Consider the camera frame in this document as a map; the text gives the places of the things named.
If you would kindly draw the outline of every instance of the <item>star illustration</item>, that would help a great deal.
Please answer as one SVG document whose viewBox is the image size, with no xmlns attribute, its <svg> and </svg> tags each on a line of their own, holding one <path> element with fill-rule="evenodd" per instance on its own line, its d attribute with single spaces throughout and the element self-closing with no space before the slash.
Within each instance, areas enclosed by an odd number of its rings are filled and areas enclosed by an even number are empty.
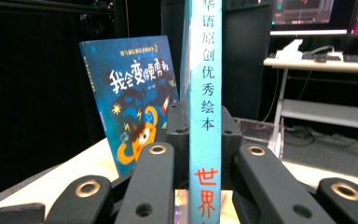
<svg viewBox="0 0 358 224">
<path fill-rule="evenodd" d="M 120 105 L 114 104 L 114 105 L 113 105 L 112 112 L 113 112 L 114 114 L 118 115 L 118 114 L 121 112 L 120 109 L 121 109 L 121 106 L 120 106 Z"/>
</svg>

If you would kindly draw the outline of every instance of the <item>white shelf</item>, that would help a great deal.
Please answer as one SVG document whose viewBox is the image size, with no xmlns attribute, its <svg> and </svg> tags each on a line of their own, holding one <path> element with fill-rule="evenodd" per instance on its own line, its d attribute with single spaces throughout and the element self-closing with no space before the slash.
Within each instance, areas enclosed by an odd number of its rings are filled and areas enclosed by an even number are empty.
<svg viewBox="0 0 358 224">
<path fill-rule="evenodd" d="M 358 63 L 344 63 L 337 61 L 327 61 L 326 63 L 316 63 L 313 60 L 284 61 L 267 58 L 263 64 L 273 68 L 311 70 L 325 72 L 344 72 L 358 73 Z"/>
<path fill-rule="evenodd" d="M 358 107 L 282 100 L 282 117 L 358 128 Z"/>
</svg>

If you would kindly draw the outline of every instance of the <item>desk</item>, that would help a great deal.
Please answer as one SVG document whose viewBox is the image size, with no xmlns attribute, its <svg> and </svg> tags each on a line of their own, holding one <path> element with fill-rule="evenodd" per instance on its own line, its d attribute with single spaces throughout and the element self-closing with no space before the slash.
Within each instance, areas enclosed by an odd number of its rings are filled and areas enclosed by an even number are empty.
<svg viewBox="0 0 358 224">
<path fill-rule="evenodd" d="M 283 99 L 284 88 L 289 69 L 311 70 L 325 72 L 358 73 L 358 63 L 344 63 L 327 61 L 326 63 L 315 63 L 313 60 L 300 60 L 298 62 L 287 62 L 267 58 L 265 66 L 283 69 L 282 85 L 275 114 L 275 130 L 273 136 L 278 134 L 281 117 L 292 119 L 305 119 L 330 124 L 337 124 L 358 128 L 358 107 L 345 105 L 328 105 L 322 103 L 305 102 Z"/>
<path fill-rule="evenodd" d="M 355 176 L 326 172 L 285 161 L 283 164 L 297 180 L 314 188 L 319 185 L 321 179 L 329 177 L 344 178 L 358 184 L 358 177 Z M 6 197 L 0 201 L 0 207 L 23 203 L 43 203 L 46 206 L 47 215 L 65 188 L 83 175 L 102 175 L 110 181 L 118 178 L 115 162 L 106 139 Z M 226 196 L 222 197 L 221 223 L 240 223 L 231 201 L 231 195 L 230 192 L 226 192 Z"/>
</svg>

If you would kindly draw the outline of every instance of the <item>cartoon character illustration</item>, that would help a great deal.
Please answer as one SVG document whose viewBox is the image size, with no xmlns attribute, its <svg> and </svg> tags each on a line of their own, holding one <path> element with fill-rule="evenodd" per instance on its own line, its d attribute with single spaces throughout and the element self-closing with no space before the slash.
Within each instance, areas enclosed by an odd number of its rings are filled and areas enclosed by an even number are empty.
<svg viewBox="0 0 358 224">
<path fill-rule="evenodd" d="M 132 155 L 126 155 L 125 150 L 127 148 L 127 144 L 123 142 L 117 149 L 117 157 L 120 163 L 126 165 L 131 162 L 138 161 L 139 155 L 141 154 L 142 149 L 149 143 L 154 142 L 156 137 L 156 124 L 158 122 L 158 114 L 156 108 L 153 106 L 148 106 L 145 110 L 146 114 L 151 113 L 153 123 L 149 121 L 133 127 L 133 132 L 130 135 L 130 140 L 132 144 Z"/>
</svg>

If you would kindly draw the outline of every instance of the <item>screw hole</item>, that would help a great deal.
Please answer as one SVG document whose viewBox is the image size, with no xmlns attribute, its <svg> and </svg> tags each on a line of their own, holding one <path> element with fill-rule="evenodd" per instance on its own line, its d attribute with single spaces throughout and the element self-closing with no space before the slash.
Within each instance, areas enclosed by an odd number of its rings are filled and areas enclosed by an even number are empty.
<svg viewBox="0 0 358 224">
<path fill-rule="evenodd" d="M 148 217 L 148 216 L 150 216 L 150 214 L 152 214 L 153 208 L 148 203 L 141 203 L 138 205 L 135 212 L 136 212 L 136 215 L 138 215 L 140 217 Z"/>
<path fill-rule="evenodd" d="M 358 201 L 358 191 L 344 183 L 335 183 L 331 185 L 331 189 L 339 196 L 351 200 Z"/>
<path fill-rule="evenodd" d="M 149 152 L 155 155 L 162 154 L 167 150 L 164 146 L 153 146 L 149 149 Z"/>
<path fill-rule="evenodd" d="M 307 207 L 305 207 L 303 205 L 295 205 L 293 207 L 293 210 L 299 217 L 304 217 L 304 218 L 312 217 L 312 212 Z"/>
<path fill-rule="evenodd" d="M 248 152 L 255 156 L 263 156 L 266 154 L 266 151 L 261 147 L 248 147 Z"/>
<path fill-rule="evenodd" d="M 91 195 L 94 195 L 100 190 L 101 184 L 95 180 L 86 181 L 79 186 L 77 186 L 75 190 L 75 194 L 79 198 L 87 198 Z"/>
</svg>

